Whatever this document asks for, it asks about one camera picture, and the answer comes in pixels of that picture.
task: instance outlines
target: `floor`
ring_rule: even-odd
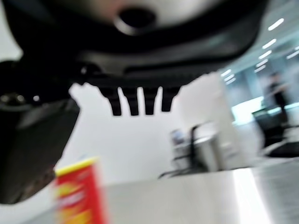
[[[291,125],[299,124],[299,107],[288,110]],[[270,166],[277,163],[286,162],[290,159],[268,158],[260,151],[263,144],[262,133],[255,122],[236,127],[241,139],[243,153],[248,163],[254,167]],[[293,139],[299,141],[299,128],[292,129],[288,133]]]

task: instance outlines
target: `red and yellow can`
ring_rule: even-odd
[[[60,224],[107,224],[96,161],[89,159],[56,171]]]

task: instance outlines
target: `office chair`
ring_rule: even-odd
[[[299,141],[288,142],[288,139],[285,136],[286,129],[294,128],[297,126],[291,126],[287,128],[283,127],[279,117],[269,115],[266,109],[253,112],[252,114],[263,134],[263,138],[264,138],[263,149],[275,143],[285,141],[283,145],[278,146],[277,148],[269,152],[266,155],[267,157],[273,157],[273,158],[299,157]]]

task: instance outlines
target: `person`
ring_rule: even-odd
[[[285,110],[285,106],[288,104],[285,97],[285,91],[287,85],[280,81],[280,74],[274,73],[271,75],[271,84],[269,86],[269,95],[274,98],[275,103],[280,107],[282,114],[282,124],[287,125],[289,123],[289,117]]]

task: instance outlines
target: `table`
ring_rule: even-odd
[[[107,188],[112,224],[297,224],[299,162]],[[53,224],[53,211],[26,224]]]

